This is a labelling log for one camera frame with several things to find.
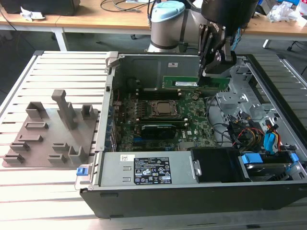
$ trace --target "barcode sticker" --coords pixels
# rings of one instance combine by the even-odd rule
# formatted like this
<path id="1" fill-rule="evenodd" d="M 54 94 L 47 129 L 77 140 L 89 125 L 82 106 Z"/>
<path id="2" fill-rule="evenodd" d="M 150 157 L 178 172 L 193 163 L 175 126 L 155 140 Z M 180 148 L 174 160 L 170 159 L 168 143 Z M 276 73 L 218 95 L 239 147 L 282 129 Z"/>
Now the barcode sticker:
<path id="1" fill-rule="evenodd" d="M 135 155 L 121 155 L 120 161 L 134 161 Z"/>
<path id="2" fill-rule="evenodd" d="M 183 82 L 183 81 L 176 81 L 175 83 L 176 86 L 192 86 L 192 87 L 197 87 L 197 82 Z"/>

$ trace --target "green circuit board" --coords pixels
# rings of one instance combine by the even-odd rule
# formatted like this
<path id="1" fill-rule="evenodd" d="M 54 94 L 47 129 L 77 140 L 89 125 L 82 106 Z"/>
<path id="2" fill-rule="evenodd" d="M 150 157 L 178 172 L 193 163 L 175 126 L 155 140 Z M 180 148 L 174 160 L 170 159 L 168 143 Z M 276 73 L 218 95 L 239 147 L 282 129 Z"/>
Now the green circuit board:
<path id="1" fill-rule="evenodd" d="M 137 129 L 136 106 L 140 102 L 129 94 L 123 100 L 125 119 L 119 122 L 121 142 L 117 151 L 174 151 L 187 150 L 189 147 L 217 146 L 213 130 L 206 118 L 206 106 L 203 98 L 195 100 L 195 91 L 182 91 L 180 100 L 176 100 L 178 112 L 189 120 L 185 129 L 176 129 L 173 139 L 143 141 Z"/>
<path id="2" fill-rule="evenodd" d="M 224 90 L 227 88 L 230 78 L 207 78 L 205 85 L 199 87 L 198 77 L 181 77 L 181 76 L 163 76 L 162 87 L 164 89 L 206 89 L 206 90 Z"/>

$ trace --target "sticker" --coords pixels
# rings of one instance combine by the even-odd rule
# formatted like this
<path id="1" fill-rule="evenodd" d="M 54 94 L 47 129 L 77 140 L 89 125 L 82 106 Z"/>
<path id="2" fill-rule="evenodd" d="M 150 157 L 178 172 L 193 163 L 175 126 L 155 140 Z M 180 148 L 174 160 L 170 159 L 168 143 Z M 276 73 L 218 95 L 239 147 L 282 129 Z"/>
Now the sticker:
<path id="1" fill-rule="evenodd" d="M 171 184 L 172 176 L 168 157 L 134 158 L 134 183 L 136 185 Z"/>
<path id="2" fill-rule="evenodd" d="M 135 155 L 121 155 L 120 161 L 133 161 Z"/>
<path id="3" fill-rule="evenodd" d="M 177 62 L 170 62 L 170 63 L 168 63 L 168 67 L 178 67 L 178 63 Z"/>
<path id="4" fill-rule="evenodd" d="M 197 87 L 197 82 L 183 82 L 183 81 L 176 81 L 175 86 L 192 86 Z"/>

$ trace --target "floor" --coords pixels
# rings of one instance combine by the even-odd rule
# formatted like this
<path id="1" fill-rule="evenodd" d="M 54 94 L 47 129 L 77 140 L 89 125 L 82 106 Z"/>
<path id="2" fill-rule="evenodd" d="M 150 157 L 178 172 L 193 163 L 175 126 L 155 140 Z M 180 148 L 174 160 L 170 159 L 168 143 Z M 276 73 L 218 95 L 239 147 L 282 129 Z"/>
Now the floor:
<path id="1" fill-rule="evenodd" d="M 34 50 L 27 44 L 25 37 L 35 50 L 59 50 L 57 41 L 48 32 L 12 32 L 13 39 L 6 41 L 0 37 L 0 103 L 5 99 L 15 81 L 30 60 Z M 126 34 L 77 34 L 67 33 L 71 51 L 120 51 L 143 52 L 149 45 L 150 36 L 136 35 L 132 40 Z M 284 54 L 299 72 L 307 65 L 307 43 L 301 48 L 294 45 L 291 52 L 286 49 L 291 41 L 273 41 L 269 49 L 263 49 L 264 40 L 242 39 L 236 48 L 237 54 Z"/>

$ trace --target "robotic arm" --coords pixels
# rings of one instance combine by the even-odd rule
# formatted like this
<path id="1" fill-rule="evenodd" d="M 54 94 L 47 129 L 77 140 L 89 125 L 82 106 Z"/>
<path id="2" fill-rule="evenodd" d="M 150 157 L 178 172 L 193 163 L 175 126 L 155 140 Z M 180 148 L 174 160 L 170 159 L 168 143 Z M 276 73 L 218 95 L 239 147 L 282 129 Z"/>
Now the robotic arm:
<path id="1" fill-rule="evenodd" d="M 148 52 L 177 52 L 179 42 L 198 43 L 198 84 L 206 74 L 221 74 L 236 63 L 231 51 L 239 27 L 248 23 L 259 0 L 203 0 L 201 9 L 184 9 L 178 1 L 154 7 Z"/>
<path id="2" fill-rule="evenodd" d="M 220 74 L 235 65 L 236 54 L 230 46 L 257 4 L 258 0 L 203 0 L 201 14 L 208 22 L 199 25 L 199 85 L 206 74 Z"/>

